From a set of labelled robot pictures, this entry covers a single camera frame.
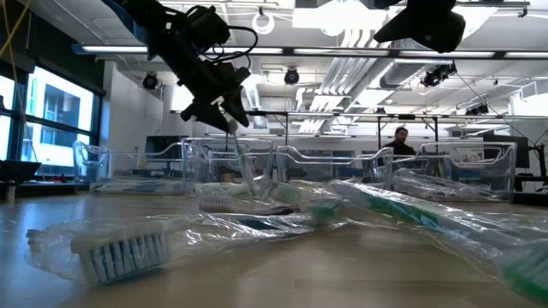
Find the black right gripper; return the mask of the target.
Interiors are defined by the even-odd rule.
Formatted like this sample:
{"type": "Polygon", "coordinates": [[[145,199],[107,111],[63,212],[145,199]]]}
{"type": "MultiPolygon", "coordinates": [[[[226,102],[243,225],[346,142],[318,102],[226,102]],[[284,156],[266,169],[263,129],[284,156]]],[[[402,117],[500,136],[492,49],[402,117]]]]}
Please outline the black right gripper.
{"type": "MultiPolygon", "coordinates": [[[[387,9],[402,0],[373,0],[376,9],[387,9]]],[[[453,11],[456,0],[408,0],[407,7],[373,36],[379,42],[413,39],[437,53],[454,51],[461,43],[466,21],[453,11]]]]}

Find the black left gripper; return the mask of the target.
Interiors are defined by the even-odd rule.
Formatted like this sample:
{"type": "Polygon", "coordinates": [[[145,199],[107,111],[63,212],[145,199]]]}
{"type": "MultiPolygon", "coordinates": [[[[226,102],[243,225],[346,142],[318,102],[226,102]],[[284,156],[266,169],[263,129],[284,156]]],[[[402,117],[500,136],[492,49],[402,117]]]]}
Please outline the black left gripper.
{"type": "Polygon", "coordinates": [[[245,68],[235,68],[231,62],[210,62],[195,59],[176,71],[177,84],[193,95],[193,103],[180,114],[184,121],[194,118],[211,127],[230,133],[230,125],[216,105],[211,102],[223,98],[221,107],[243,127],[249,126],[241,101],[242,83],[251,75],[245,68]]]}

